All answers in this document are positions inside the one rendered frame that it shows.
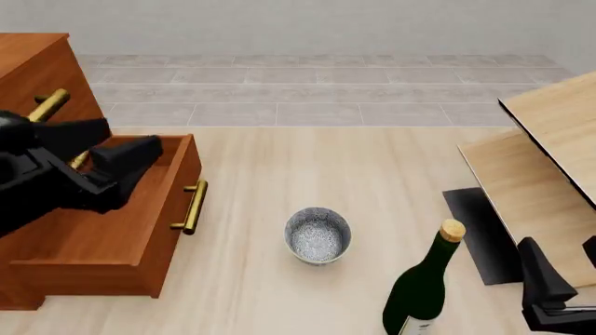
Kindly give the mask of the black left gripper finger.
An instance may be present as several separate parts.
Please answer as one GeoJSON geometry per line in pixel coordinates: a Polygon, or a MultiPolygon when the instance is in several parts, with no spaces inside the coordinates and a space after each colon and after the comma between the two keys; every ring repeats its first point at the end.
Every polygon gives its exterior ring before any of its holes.
{"type": "Polygon", "coordinates": [[[34,132],[42,147],[61,161],[72,161],[111,137],[105,118],[59,123],[39,122],[34,124],[34,132]]]}
{"type": "Polygon", "coordinates": [[[119,209],[125,206],[144,173],[163,154],[158,136],[143,136],[116,147],[90,150],[92,168],[87,178],[99,188],[89,202],[90,209],[119,209]]]}

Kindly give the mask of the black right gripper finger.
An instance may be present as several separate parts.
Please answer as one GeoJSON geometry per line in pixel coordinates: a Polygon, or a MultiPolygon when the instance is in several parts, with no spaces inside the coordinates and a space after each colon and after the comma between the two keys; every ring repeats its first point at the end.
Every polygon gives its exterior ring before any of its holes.
{"type": "Polygon", "coordinates": [[[559,275],[532,237],[524,237],[518,251],[523,274],[522,307],[565,309],[565,303],[574,298],[577,291],[559,275]]]}
{"type": "Polygon", "coordinates": [[[586,242],[584,242],[582,248],[584,249],[591,264],[596,266],[596,235],[590,237],[586,242]]]}

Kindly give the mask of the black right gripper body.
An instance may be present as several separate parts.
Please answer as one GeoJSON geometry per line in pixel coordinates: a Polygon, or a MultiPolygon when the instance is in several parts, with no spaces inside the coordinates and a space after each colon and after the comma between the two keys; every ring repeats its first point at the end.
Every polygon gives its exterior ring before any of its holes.
{"type": "Polygon", "coordinates": [[[531,331],[596,332],[596,306],[554,303],[547,307],[522,301],[522,314],[531,331]]]}

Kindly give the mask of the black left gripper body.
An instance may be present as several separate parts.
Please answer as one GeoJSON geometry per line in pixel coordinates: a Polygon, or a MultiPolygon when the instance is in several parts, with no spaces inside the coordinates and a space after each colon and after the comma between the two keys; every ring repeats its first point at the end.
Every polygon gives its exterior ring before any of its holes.
{"type": "Polygon", "coordinates": [[[90,156],[92,169],[81,173],[42,147],[0,150],[0,237],[55,208],[122,208],[122,151],[99,147],[90,156]]]}

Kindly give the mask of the wooden cabinet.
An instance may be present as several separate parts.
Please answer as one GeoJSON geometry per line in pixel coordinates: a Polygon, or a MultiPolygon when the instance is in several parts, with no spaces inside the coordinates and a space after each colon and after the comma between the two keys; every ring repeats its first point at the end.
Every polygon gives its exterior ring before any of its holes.
{"type": "Polygon", "coordinates": [[[28,116],[36,95],[59,88],[70,99],[53,116],[55,122],[102,116],[101,108],[64,33],[0,33],[0,110],[28,116]]]}

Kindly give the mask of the patterned black and white bowl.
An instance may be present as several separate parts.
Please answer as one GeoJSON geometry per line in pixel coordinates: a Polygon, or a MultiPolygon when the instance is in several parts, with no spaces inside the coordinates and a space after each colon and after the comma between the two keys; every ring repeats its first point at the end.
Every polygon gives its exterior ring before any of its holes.
{"type": "Polygon", "coordinates": [[[352,231],[347,220],[330,208],[303,208],[287,220],[284,240],[296,259],[323,266],[346,253],[352,231]]]}

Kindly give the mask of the wooden drawer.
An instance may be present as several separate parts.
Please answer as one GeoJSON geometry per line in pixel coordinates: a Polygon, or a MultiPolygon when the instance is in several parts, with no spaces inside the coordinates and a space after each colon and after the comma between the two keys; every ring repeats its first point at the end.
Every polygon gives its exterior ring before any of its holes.
{"type": "Polygon", "coordinates": [[[118,210],[56,208],[0,238],[0,309],[36,309],[47,295],[158,298],[201,162],[194,137],[162,136],[164,153],[118,210]]]}

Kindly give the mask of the pale wooden rack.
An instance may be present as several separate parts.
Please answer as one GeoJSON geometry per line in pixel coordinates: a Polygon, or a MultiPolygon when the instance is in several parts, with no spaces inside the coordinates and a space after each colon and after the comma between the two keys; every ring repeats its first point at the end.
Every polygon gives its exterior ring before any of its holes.
{"type": "Polygon", "coordinates": [[[478,182],[445,192],[488,285],[522,279],[530,237],[573,287],[596,287],[596,72],[499,102],[516,127],[458,150],[478,182]]]}

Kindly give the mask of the dark green wine bottle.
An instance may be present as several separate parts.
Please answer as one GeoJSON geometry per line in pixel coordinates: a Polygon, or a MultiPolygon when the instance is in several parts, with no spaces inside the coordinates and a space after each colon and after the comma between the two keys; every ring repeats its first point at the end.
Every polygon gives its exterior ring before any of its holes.
{"type": "Polygon", "coordinates": [[[386,334],[428,334],[444,306],[446,267],[465,233],[462,222],[445,220],[423,260],[400,275],[382,314],[386,334]]]}

